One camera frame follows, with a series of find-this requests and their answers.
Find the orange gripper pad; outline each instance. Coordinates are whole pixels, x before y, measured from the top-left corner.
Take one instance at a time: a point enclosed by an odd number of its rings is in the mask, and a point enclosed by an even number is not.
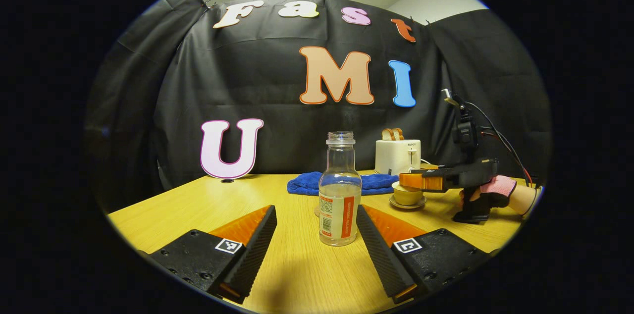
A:
[[[385,214],[384,212],[369,206],[362,206],[365,209],[365,212],[368,213],[368,216],[374,223],[374,226],[376,226],[378,231],[381,233],[381,236],[387,243],[388,247],[392,247],[393,242],[410,239],[427,233],[427,231],[421,230],[407,221],[399,219],[398,217]]]
[[[254,212],[250,212],[249,214],[226,223],[213,231],[209,231],[209,233],[223,239],[242,242],[242,244],[246,245],[264,218],[266,211],[270,207],[271,206],[269,205]]]
[[[422,174],[401,173],[398,176],[400,185],[425,190],[442,190],[442,178],[423,178]]]

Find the glass bottle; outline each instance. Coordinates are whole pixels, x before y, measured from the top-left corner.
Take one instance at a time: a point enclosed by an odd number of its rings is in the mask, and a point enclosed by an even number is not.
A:
[[[319,179],[319,239],[331,246],[351,244],[357,235],[361,176],[355,170],[352,132],[329,132],[326,171]]]

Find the bottle label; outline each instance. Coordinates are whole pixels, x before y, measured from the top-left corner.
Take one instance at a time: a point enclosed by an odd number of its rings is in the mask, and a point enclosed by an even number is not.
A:
[[[319,193],[319,231],[330,239],[345,239],[356,233],[356,197],[327,197]]]

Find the saucer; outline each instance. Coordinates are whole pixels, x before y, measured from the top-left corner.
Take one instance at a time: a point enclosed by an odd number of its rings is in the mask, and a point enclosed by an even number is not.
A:
[[[427,201],[427,198],[425,197],[425,195],[423,195],[423,197],[419,200],[418,203],[416,204],[412,204],[412,205],[403,205],[403,204],[399,204],[396,202],[396,199],[394,199],[394,195],[392,195],[390,197],[390,203],[394,206],[396,206],[397,208],[401,208],[401,209],[416,209],[416,208],[420,208],[421,206],[425,205],[425,202]]]

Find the letter m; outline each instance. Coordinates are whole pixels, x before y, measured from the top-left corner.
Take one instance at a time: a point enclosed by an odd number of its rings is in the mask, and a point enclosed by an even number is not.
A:
[[[299,96],[299,100],[304,104],[326,102],[328,97],[321,91],[322,80],[335,102],[341,100],[348,84],[348,102],[356,105],[369,105],[374,102],[368,77],[369,55],[363,52],[350,52],[344,65],[339,68],[326,48],[308,46],[299,49],[299,53],[306,57],[306,92]]]

